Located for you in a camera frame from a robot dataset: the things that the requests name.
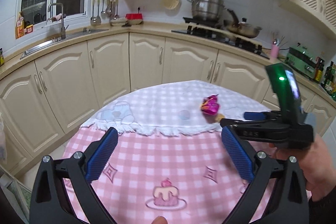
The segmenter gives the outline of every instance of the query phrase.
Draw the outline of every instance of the faucet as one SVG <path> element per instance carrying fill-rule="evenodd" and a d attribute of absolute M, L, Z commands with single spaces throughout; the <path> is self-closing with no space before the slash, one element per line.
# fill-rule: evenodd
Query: faucet
<path fill-rule="evenodd" d="M 65 30 L 69 27 L 69 25 L 68 25 L 66 28 L 64 27 L 64 18 L 63 18 L 63 15 L 64 15 L 64 6 L 63 6 L 63 3 L 60 3 L 60 2 L 51 3 L 51 4 L 48 6 L 48 12 L 50 12 L 50 8 L 51 8 L 52 6 L 56 6 L 56 5 L 61 6 L 61 13 L 62 13 L 61 39 L 65 39 L 65 37 L 66 37 L 66 35 L 65 35 Z"/>

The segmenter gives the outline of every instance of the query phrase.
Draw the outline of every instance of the white fringe trim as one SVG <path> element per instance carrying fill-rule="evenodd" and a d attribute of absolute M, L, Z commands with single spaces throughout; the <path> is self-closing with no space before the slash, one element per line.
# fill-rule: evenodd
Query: white fringe trim
<path fill-rule="evenodd" d="M 96 119 L 88 119 L 81 127 L 93 126 L 94 129 L 107 131 L 110 127 L 114 127 L 119 134 L 122 133 L 137 133 L 139 135 L 151 136 L 156 132 L 161 133 L 166 137 L 178 137 L 180 134 L 185 136 L 198 135 L 204 132 L 218 132 L 221 131 L 221 125 L 219 123 L 207 124 L 204 126 L 154 126 L 138 123 L 121 123 L 121 122 L 103 122 Z"/>

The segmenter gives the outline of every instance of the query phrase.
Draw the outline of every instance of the device screen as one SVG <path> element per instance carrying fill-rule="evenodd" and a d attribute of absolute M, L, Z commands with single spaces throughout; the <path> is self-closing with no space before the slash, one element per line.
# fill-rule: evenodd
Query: device screen
<path fill-rule="evenodd" d="M 295 99 L 299 99 L 300 98 L 300 91 L 299 91 L 299 87 L 296 84 L 296 80 L 294 78 L 294 74 L 291 71 L 289 71 L 289 70 L 285 70 L 285 72 L 286 72 L 289 84 L 291 86 L 294 98 Z"/>

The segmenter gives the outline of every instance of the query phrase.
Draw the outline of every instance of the pot handle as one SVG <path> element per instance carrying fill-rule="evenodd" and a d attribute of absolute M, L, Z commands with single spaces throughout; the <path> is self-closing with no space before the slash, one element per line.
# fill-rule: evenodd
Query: pot handle
<path fill-rule="evenodd" d="M 231 9 L 228 9 L 227 11 L 228 11 L 228 12 L 232 15 L 232 17 L 233 17 L 233 24 L 234 24 L 234 26 L 238 27 L 238 26 L 239 26 L 239 20 L 238 20 L 238 17 L 237 17 L 237 15 L 236 15 L 236 13 L 235 13 L 233 10 L 231 10 Z"/>

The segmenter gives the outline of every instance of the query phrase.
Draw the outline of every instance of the plastic bag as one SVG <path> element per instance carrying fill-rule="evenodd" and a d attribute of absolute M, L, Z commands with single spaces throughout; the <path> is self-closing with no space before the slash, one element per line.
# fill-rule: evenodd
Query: plastic bag
<path fill-rule="evenodd" d="M 0 112 L 0 161 L 7 163 L 7 150 L 6 150 L 6 138 L 5 132 L 3 131 L 3 120 Z"/>

